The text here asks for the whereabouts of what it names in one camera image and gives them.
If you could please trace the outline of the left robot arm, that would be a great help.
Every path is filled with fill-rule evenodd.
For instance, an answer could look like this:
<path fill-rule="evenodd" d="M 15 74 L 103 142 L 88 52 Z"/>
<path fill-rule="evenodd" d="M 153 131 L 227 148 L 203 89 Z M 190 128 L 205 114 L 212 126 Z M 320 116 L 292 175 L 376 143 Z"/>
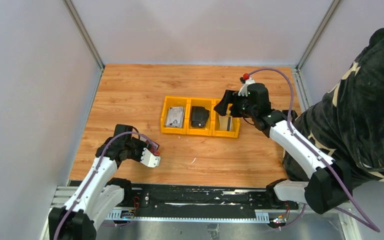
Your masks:
<path fill-rule="evenodd" d="M 97 232 L 116 205 L 133 201 L 131 182 L 113 177 L 125 160 L 149 168 L 159 166 L 160 145 L 137 131 L 134 126 L 117 124 L 113 136 L 96 150 L 95 159 L 75 193 L 48 214 L 49 239 L 94 240 Z"/>

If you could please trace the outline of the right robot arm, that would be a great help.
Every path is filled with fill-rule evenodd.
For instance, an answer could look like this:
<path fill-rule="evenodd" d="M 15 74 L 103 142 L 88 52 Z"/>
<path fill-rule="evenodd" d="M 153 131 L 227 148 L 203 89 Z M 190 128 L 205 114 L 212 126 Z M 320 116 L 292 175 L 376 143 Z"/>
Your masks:
<path fill-rule="evenodd" d="M 255 128 L 284 148 L 307 175 L 308 181 L 279 179 L 267 185 L 265 201 L 270 208 L 278 209 L 285 202 L 296 202 L 324 214 L 352 196 L 349 164 L 315 147 L 282 111 L 272 108 L 264 84 L 251 83 L 239 91 L 226 90 L 213 109 L 220 116 L 250 118 Z"/>

